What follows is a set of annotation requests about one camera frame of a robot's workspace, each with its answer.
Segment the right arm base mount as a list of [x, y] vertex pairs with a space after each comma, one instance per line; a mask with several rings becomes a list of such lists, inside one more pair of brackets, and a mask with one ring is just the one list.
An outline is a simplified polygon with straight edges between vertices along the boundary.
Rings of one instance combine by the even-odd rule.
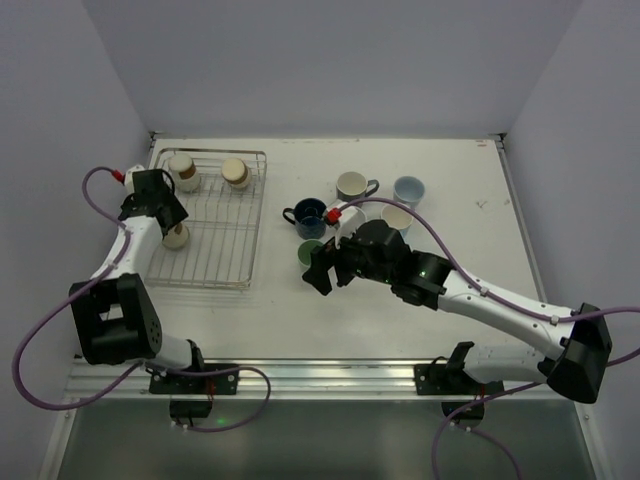
[[502, 381], [480, 383], [464, 372], [466, 357], [474, 347], [472, 341], [460, 342], [448, 358], [438, 356], [427, 363], [413, 366], [417, 395], [473, 396], [484, 398], [504, 391]]

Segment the aluminium mounting rail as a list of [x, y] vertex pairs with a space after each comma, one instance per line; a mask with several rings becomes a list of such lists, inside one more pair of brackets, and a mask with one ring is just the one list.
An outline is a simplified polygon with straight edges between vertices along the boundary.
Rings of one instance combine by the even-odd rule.
[[[269, 377], [270, 400], [473, 400], [474, 395], [418, 395], [413, 366], [419, 360], [230, 360], [256, 367]], [[75, 360], [64, 393], [84, 398], [102, 390], [126, 367], [90, 366]], [[196, 396], [155, 395], [149, 391], [150, 376], [135, 370], [103, 399], [196, 399]], [[215, 394], [214, 399], [262, 400], [266, 383], [252, 371], [241, 372], [235, 395]], [[564, 400], [548, 386], [512, 393], [498, 400]]]

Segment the grey mug cream inside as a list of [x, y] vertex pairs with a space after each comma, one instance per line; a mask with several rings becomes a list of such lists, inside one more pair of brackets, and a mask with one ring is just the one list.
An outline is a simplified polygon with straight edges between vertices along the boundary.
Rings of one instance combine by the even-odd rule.
[[378, 180], [367, 179], [359, 172], [344, 172], [336, 181], [336, 196], [340, 201], [350, 202], [375, 194], [379, 186], [380, 183]]

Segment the mint green cup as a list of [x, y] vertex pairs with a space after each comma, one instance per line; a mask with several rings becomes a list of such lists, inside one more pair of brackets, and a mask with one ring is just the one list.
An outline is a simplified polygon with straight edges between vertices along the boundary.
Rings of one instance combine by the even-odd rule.
[[302, 272], [308, 270], [311, 266], [311, 254], [313, 251], [322, 247], [323, 242], [318, 239], [308, 239], [303, 241], [297, 250], [298, 264]]

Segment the pink dotted mug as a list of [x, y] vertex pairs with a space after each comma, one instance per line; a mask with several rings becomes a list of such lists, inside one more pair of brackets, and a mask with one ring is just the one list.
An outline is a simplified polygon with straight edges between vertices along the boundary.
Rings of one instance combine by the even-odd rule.
[[350, 206], [346, 209], [350, 213], [350, 220], [356, 223], [365, 223], [368, 218], [363, 209], [357, 206]]

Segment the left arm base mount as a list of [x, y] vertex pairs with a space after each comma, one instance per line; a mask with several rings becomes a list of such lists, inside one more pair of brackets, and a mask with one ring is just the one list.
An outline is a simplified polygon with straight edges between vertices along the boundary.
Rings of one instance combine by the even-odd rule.
[[216, 395], [237, 393], [238, 381], [236, 371], [206, 377], [154, 372], [148, 391], [153, 395], [169, 395], [170, 418], [177, 424], [194, 426], [209, 417]]

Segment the light blue mug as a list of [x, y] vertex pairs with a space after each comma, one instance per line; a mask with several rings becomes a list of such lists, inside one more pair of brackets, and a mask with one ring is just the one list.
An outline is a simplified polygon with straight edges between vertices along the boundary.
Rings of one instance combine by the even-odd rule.
[[389, 204], [382, 208], [380, 218], [384, 220], [390, 228], [397, 230], [403, 238], [406, 237], [413, 222], [413, 216], [411, 214], [397, 206]]

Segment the cream cup brown band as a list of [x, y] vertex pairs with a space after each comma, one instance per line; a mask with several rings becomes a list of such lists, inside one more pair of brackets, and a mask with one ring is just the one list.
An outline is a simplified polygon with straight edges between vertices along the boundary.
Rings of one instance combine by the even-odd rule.
[[221, 166], [221, 175], [236, 190], [246, 189], [252, 178], [251, 169], [240, 158], [227, 158]]
[[176, 188], [181, 192], [191, 193], [196, 191], [201, 182], [200, 173], [197, 170], [191, 156], [186, 153], [177, 153], [168, 159], [168, 168]]

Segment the grey blue mug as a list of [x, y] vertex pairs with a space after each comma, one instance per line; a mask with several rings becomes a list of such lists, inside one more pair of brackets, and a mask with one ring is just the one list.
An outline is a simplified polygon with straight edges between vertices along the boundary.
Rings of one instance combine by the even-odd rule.
[[393, 199], [415, 210], [424, 198], [424, 183], [413, 176], [399, 177], [393, 185]]

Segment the dark navy mug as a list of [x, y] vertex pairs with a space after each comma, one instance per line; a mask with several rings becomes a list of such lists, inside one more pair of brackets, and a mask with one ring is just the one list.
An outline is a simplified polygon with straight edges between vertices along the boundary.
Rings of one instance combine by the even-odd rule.
[[293, 208], [284, 208], [283, 218], [294, 226], [303, 240], [320, 239], [326, 232], [326, 204], [317, 198], [300, 200]]

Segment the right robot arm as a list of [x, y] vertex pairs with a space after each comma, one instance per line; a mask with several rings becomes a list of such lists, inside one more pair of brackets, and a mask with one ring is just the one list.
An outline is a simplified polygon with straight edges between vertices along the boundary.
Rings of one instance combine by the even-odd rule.
[[411, 249], [382, 220], [315, 248], [302, 278], [322, 295], [354, 278], [375, 281], [410, 305], [471, 318], [518, 339], [516, 345], [459, 343], [445, 367], [454, 386], [535, 382], [575, 402], [597, 400], [612, 340], [593, 305], [573, 311], [470, 281], [449, 260]]

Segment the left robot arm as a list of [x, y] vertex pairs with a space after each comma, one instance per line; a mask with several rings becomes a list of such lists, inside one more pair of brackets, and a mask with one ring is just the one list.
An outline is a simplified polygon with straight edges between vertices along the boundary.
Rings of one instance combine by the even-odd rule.
[[187, 245], [188, 213], [167, 171], [136, 166], [112, 175], [127, 190], [116, 240], [91, 279], [69, 290], [82, 355], [91, 365], [142, 361], [155, 370], [194, 371], [195, 342], [163, 332], [144, 284], [158, 247]]

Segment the cream cup brown band right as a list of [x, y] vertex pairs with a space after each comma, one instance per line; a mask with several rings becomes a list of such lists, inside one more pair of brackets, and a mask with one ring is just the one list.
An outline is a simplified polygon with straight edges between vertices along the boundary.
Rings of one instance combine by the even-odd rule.
[[236, 190], [246, 189], [252, 178], [251, 169], [240, 158], [227, 158], [221, 166], [221, 175]]

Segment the cream cup brown band left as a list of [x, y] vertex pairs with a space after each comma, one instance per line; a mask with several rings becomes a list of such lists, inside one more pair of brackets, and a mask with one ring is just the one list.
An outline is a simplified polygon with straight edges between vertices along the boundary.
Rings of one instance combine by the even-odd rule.
[[168, 159], [168, 168], [176, 188], [181, 192], [191, 193], [196, 191], [201, 182], [200, 173], [197, 170], [191, 156], [186, 153], [177, 153]]

